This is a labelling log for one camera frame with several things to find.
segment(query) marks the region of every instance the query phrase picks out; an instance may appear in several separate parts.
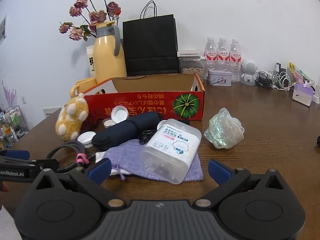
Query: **red and white label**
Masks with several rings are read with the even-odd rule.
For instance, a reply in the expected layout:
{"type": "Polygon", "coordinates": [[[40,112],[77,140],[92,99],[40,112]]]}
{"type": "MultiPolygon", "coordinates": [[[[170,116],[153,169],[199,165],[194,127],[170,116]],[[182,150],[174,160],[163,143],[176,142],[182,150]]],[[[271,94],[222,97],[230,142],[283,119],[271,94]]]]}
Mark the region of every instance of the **red and white label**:
{"type": "Polygon", "coordinates": [[[224,60],[224,61],[229,61],[229,53],[226,51],[219,51],[218,52],[218,60],[224,60]]]}
{"type": "Polygon", "coordinates": [[[218,60],[218,53],[217,52],[206,52],[205,57],[207,60],[217,61],[218,60]]]}
{"type": "Polygon", "coordinates": [[[232,62],[241,62],[241,54],[231,53],[230,54],[230,61],[232,61],[232,62]]]}

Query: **stuffed animal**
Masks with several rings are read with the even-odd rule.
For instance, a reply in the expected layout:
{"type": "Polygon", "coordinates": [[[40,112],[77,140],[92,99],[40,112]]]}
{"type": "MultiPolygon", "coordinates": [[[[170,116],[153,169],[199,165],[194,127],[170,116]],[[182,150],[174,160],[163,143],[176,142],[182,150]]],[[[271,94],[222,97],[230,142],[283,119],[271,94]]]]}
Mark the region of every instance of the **stuffed animal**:
{"type": "Polygon", "coordinates": [[[76,140],[88,114],[87,101],[84,99],[84,94],[80,93],[61,108],[56,122],[56,133],[65,141],[76,140]]]}

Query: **red cardboard box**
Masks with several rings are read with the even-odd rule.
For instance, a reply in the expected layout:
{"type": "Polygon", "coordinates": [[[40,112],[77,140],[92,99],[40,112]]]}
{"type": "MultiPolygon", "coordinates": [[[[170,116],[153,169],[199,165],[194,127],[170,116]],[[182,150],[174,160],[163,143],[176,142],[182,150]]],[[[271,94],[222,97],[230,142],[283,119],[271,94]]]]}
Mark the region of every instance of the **red cardboard box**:
{"type": "Polygon", "coordinates": [[[90,115],[110,118],[116,106],[129,115],[157,111],[164,119],[202,120],[204,87],[196,74],[111,78],[84,91],[90,115]]]}

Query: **white vent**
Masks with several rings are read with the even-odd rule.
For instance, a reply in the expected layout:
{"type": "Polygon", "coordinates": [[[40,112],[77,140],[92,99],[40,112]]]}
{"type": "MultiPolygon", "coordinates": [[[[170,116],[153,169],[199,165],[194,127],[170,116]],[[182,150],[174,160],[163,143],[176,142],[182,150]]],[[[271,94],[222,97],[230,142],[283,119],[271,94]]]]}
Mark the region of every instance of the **white vent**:
{"type": "Polygon", "coordinates": [[[52,115],[55,111],[59,110],[61,107],[51,107],[51,108],[44,108],[43,112],[45,117],[49,117],[52,115]]]}

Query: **yellow mug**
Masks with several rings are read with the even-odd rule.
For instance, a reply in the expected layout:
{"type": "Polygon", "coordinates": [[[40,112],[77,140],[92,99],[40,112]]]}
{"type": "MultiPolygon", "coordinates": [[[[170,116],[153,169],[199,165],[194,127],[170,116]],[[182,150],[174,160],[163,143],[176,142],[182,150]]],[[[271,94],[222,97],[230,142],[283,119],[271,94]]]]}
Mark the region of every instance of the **yellow mug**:
{"type": "Polygon", "coordinates": [[[70,97],[74,98],[77,94],[82,93],[83,91],[86,91],[87,89],[95,86],[97,84],[96,78],[86,78],[83,80],[80,80],[76,83],[75,86],[73,86],[70,90],[70,97]]]}

